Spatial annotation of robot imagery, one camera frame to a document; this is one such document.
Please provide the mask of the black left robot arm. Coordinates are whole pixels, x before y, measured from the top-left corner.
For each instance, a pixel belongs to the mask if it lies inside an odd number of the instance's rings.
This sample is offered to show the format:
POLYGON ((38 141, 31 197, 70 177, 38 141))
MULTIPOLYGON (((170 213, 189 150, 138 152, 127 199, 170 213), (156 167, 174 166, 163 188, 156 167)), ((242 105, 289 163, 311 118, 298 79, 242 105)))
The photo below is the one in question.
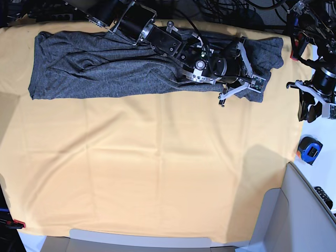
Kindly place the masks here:
POLYGON ((288 82, 299 91, 299 121, 335 119, 335 1, 288 1, 291 59, 313 69, 309 80, 288 82))

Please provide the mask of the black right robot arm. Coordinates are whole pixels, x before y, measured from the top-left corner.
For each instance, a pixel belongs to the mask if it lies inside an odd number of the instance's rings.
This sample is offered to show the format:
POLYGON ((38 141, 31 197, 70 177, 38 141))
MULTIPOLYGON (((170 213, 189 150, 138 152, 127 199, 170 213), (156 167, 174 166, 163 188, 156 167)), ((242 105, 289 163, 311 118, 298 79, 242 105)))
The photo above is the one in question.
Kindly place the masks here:
POLYGON ((155 25, 156 11, 137 1, 66 1, 83 12, 90 22, 124 38, 132 45, 149 42, 156 54, 174 60, 178 72, 197 87, 222 87, 219 104, 227 98, 247 92, 261 96, 270 79, 270 70, 257 70, 251 53, 262 56, 262 49, 280 38, 250 40, 220 34, 202 34, 197 28, 180 30, 170 20, 166 27, 155 25))

